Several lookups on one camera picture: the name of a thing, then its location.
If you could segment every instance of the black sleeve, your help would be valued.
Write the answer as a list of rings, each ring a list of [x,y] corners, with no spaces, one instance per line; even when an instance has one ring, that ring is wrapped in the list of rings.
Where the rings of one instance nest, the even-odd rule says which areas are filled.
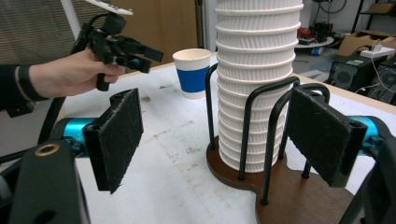
[[[15,78],[16,64],[0,64],[0,110],[27,104]]]

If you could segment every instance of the stack of paper cups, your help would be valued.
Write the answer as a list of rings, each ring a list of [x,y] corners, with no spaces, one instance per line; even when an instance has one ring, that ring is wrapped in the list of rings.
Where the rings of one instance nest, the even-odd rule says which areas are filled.
[[[302,0],[218,0],[219,154],[239,170],[243,117],[248,96],[257,88],[289,77],[295,58]],[[246,172],[262,172],[268,119],[275,102],[290,87],[269,91],[253,103]],[[276,162],[285,123],[276,129]]]

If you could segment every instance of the human hand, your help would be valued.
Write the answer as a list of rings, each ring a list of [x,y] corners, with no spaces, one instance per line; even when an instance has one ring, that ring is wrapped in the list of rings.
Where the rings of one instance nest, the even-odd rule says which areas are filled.
[[[104,64],[90,49],[68,57],[32,65],[29,78],[42,97],[73,96],[96,88],[97,74],[104,73],[105,82],[115,83],[125,69],[117,64]]]

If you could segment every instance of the blue paper cup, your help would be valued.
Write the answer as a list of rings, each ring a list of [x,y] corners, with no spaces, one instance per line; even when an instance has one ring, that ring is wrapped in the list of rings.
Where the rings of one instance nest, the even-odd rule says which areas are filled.
[[[209,70],[210,54],[207,49],[183,49],[174,53],[177,75],[185,97],[205,97],[205,75]]]

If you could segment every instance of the white tabletop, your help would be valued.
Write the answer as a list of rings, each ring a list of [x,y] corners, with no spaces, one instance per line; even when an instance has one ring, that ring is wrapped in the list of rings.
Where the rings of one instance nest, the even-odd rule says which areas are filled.
[[[213,56],[211,63],[216,62]],[[216,80],[214,73],[211,87],[215,135]],[[256,195],[220,183],[208,170],[205,98],[190,100],[182,96],[172,64],[151,69],[149,74],[124,76],[108,92],[90,91],[68,97],[65,116],[99,117],[109,107],[111,95],[133,88],[139,89],[145,131],[119,189],[112,195],[98,191],[89,159],[77,159],[92,223],[255,223]],[[368,106],[337,93],[332,95],[330,105],[346,115],[377,116],[396,135],[395,126],[391,126],[396,123],[396,109],[391,106],[386,112],[378,104]],[[304,158],[291,143],[287,153],[289,158],[296,158],[289,160],[289,166],[303,169]],[[353,193],[373,162],[359,157],[357,164],[347,186]]]

